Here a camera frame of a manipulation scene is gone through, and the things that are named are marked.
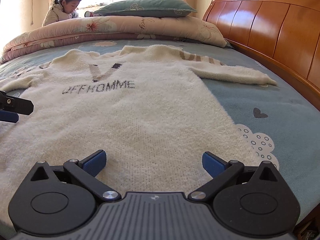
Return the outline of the cream knit sweater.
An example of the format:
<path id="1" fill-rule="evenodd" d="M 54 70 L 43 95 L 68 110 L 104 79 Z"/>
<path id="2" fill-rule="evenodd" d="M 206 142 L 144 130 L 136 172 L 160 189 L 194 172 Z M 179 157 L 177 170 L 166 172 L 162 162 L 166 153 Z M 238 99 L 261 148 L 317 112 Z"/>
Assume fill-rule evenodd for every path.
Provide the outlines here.
<path id="1" fill-rule="evenodd" d="M 205 78 L 275 84 L 260 71 L 165 45 L 104 55 L 72 49 L 2 80 L 2 91 L 22 89 L 34 111 L 1 124 L 1 220 L 10 221 L 9 202 L 39 160 L 61 165 L 105 150 L 99 179 L 120 193 L 189 193 L 210 180 L 206 151 L 259 164 Z"/>

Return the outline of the blue floral bed sheet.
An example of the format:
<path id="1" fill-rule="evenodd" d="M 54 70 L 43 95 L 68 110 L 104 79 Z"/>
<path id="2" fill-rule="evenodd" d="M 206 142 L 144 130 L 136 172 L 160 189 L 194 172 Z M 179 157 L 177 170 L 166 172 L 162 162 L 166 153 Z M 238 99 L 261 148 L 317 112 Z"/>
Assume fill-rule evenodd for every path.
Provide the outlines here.
<path id="1" fill-rule="evenodd" d="M 297 228 L 319 221 L 319 111 L 281 78 L 275 86 L 204 80 L 257 154 L 280 169 L 300 204 Z M 111 239 L 180 239 L 208 213 L 174 193 L 128 193 L 99 214 L 89 235 Z"/>

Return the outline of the person in beige jacket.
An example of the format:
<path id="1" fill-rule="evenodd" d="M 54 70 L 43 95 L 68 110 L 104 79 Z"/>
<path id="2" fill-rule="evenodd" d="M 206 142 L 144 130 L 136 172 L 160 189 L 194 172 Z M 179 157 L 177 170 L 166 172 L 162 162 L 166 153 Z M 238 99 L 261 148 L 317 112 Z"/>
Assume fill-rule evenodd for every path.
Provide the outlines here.
<path id="1" fill-rule="evenodd" d="M 82 0 L 53 0 L 49 10 L 43 20 L 42 26 L 47 26 L 55 22 L 78 18 L 76 11 Z"/>

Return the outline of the white red cylindrical can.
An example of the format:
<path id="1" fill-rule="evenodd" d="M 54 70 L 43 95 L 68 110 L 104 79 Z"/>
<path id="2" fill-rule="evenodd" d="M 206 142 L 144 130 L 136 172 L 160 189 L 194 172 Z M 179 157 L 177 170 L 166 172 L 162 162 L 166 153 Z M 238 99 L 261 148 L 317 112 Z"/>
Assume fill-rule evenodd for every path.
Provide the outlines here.
<path id="1" fill-rule="evenodd" d="M 93 12 L 90 12 L 90 11 L 86 11 L 85 14 L 84 14 L 85 17 L 94 17 L 94 14 Z"/>

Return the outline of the pink floral quilt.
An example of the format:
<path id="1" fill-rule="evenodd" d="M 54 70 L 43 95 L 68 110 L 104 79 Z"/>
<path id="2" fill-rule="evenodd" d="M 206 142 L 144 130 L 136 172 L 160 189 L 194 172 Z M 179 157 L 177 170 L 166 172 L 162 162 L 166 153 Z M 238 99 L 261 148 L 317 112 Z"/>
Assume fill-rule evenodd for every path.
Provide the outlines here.
<path id="1" fill-rule="evenodd" d="M 55 47 L 54 42 L 67 38 L 87 35 L 102 34 L 152 34 L 161 36 L 178 37 L 177 18 L 155 18 L 138 16 L 100 16 L 88 18 L 75 18 L 52 23 L 45 27 L 23 33 L 3 48 L 1 64 L 36 49 L 30 47 L 42 42 L 52 43 L 48 46 Z"/>

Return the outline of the cream floral pillow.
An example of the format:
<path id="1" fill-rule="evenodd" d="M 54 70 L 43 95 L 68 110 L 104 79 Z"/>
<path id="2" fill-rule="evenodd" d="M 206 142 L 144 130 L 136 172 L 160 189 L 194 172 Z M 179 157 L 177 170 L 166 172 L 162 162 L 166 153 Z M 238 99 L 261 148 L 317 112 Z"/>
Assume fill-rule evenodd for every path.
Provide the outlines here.
<path id="1" fill-rule="evenodd" d="M 216 25 L 195 17 L 141 17 L 132 24 L 131 30 L 140 34 L 187 38 L 221 48 L 227 46 L 224 36 Z"/>

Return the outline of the orange wooden headboard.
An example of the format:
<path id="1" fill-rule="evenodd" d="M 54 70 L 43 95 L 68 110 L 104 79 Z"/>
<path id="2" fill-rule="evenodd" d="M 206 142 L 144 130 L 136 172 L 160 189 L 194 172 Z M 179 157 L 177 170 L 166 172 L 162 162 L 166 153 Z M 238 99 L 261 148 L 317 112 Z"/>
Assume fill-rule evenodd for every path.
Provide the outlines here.
<path id="1" fill-rule="evenodd" d="M 203 20 L 319 108 L 319 0 L 212 0 Z"/>

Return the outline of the grey-green pillow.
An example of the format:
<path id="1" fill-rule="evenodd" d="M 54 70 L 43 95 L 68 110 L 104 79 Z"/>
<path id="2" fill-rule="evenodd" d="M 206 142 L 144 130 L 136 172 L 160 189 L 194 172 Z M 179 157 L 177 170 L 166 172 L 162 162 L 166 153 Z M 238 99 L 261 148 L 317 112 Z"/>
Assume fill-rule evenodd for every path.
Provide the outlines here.
<path id="1" fill-rule="evenodd" d="M 184 0 L 125 0 L 108 4 L 94 16 L 185 17 L 197 12 Z"/>

